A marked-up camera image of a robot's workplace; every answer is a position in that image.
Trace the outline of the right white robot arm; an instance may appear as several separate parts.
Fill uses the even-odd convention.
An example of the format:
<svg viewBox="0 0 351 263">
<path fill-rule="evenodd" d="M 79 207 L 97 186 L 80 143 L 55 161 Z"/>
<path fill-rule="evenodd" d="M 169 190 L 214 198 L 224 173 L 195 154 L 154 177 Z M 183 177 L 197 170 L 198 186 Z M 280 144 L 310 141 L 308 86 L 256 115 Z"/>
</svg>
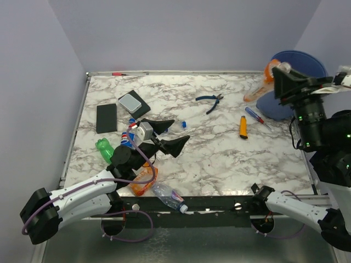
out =
<svg viewBox="0 0 351 263">
<path fill-rule="evenodd" d="M 287 215 L 318 231 L 333 247 L 350 251 L 350 111 L 326 118 L 317 90 L 332 85 L 332 77 L 315 78 L 296 70 L 272 69 L 275 98 L 295 112 L 299 149 L 313 152 L 310 159 L 319 181 L 334 196 L 338 209 L 322 210 L 283 195 L 269 186 L 252 186 L 252 208 Z"/>
</svg>

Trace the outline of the clear bottle orange pattern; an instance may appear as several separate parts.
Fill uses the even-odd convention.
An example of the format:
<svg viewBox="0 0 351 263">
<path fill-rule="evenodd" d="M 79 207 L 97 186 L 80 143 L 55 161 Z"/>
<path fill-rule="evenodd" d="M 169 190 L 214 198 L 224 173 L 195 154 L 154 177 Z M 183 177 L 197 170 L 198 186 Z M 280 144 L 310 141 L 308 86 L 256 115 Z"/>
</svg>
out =
<svg viewBox="0 0 351 263">
<path fill-rule="evenodd" d="M 287 73 L 291 70 L 291 65 L 287 62 L 281 62 L 278 59 L 272 59 L 265 67 L 261 83 L 254 89 L 251 89 L 244 95 L 245 102 L 258 100 L 260 97 L 274 89 L 274 76 L 272 69 L 277 67 Z"/>
</svg>

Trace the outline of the blue plastic bin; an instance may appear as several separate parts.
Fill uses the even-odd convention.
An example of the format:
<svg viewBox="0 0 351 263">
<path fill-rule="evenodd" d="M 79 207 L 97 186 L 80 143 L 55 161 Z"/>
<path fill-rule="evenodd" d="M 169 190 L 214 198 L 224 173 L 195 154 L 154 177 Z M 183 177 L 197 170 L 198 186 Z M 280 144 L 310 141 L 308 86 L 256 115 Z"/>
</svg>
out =
<svg viewBox="0 0 351 263">
<path fill-rule="evenodd" d="M 302 51 L 281 51 L 273 55 L 271 59 L 287 62 L 294 70 L 305 75 L 316 78 L 327 76 L 324 65 L 317 58 Z M 283 121 L 294 115 L 293 110 L 289 106 L 279 104 L 279 100 L 274 97 L 274 92 L 268 92 L 261 96 L 256 102 L 256 108 L 264 117 L 273 119 L 274 121 Z"/>
</svg>

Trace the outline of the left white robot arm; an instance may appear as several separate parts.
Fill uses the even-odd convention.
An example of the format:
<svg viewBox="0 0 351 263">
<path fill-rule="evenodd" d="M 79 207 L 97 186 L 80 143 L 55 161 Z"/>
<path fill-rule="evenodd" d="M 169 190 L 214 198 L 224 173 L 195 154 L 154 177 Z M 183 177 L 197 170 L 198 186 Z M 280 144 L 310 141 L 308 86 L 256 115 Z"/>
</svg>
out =
<svg viewBox="0 0 351 263">
<path fill-rule="evenodd" d="M 117 190 L 137 184 L 135 171 L 161 151 L 178 157 L 190 139 L 186 135 L 174 140 L 159 140 L 174 120 L 150 121 L 142 119 L 131 123 L 126 130 L 130 146 L 117 146 L 110 164 L 98 174 L 73 186 L 48 192 L 36 190 L 20 212 L 22 235 L 29 236 L 32 244 L 51 239 L 61 228 L 84 218 L 97 215 L 115 216 L 127 213 Z"/>
</svg>

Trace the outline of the small clear water bottle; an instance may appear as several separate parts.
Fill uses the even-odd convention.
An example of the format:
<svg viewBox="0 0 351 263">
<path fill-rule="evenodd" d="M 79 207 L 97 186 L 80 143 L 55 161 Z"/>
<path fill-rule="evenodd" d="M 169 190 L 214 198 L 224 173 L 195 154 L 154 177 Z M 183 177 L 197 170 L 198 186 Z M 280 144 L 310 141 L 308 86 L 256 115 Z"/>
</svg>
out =
<svg viewBox="0 0 351 263">
<path fill-rule="evenodd" d="M 184 199 L 171 187 L 160 182 L 154 183 L 151 188 L 153 194 L 166 206 L 182 214 L 188 211 Z"/>
</svg>

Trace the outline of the crushed bottle blue cap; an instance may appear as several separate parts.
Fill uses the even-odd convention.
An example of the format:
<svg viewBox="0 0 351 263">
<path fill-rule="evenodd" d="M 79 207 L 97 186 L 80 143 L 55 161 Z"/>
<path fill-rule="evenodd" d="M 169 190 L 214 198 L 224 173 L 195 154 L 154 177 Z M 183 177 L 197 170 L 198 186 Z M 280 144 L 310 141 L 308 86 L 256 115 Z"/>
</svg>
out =
<svg viewBox="0 0 351 263">
<path fill-rule="evenodd" d="M 188 127 L 186 121 L 175 121 L 173 119 L 165 121 L 152 121 L 143 118 L 141 121 L 136 121 L 136 123 L 147 122 L 152 127 L 154 133 L 160 135 L 167 132 L 180 132 Z"/>
</svg>

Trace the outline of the Pepsi label bottle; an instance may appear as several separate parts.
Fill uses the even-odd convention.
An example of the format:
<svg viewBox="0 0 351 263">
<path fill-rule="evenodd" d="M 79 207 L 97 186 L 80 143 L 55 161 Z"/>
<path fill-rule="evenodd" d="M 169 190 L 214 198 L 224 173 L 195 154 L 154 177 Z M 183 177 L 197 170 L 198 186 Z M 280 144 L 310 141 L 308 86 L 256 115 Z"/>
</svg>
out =
<svg viewBox="0 0 351 263">
<path fill-rule="evenodd" d="M 134 133 L 129 133 L 129 137 L 133 142 L 136 142 L 136 135 Z M 131 149 L 135 149 L 135 147 L 132 145 L 132 143 L 129 141 L 127 137 L 127 133 L 123 132 L 121 135 L 121 140 L 120 140 L 120 145 L 127 146 Z"/>
</svg>

